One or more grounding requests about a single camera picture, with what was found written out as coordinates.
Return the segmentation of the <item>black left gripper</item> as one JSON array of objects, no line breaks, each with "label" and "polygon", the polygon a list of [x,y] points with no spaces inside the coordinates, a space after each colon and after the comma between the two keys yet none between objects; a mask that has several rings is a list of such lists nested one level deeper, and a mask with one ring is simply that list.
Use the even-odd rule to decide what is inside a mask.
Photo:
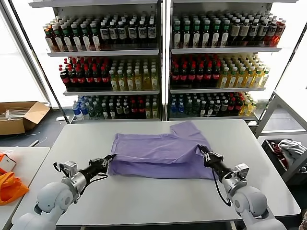
[{"label": "black left gripper", "polygon": [[86,183],[89,184],[91,179],[99,173],[106,173],[109,164],[113,161],[115,155],[107,155],[103,158],[95,158],[90,160],[89,166],[85,169],[80,169],[79,172],[85,177]]}]

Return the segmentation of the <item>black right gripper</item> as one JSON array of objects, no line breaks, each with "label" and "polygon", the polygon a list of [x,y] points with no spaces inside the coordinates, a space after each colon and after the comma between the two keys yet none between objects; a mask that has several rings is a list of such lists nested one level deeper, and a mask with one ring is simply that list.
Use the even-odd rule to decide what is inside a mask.
[{"label": "black right gripper", "polygon": [[234,171],[233,169],[226,167],[226,165],[223,163],[223,155],[213,152],[203,145],[198,145],[198,148],[203,157],[204,166],[207,168],[212,168],[218,175],[219,179],[223,179],[230,172]]}]

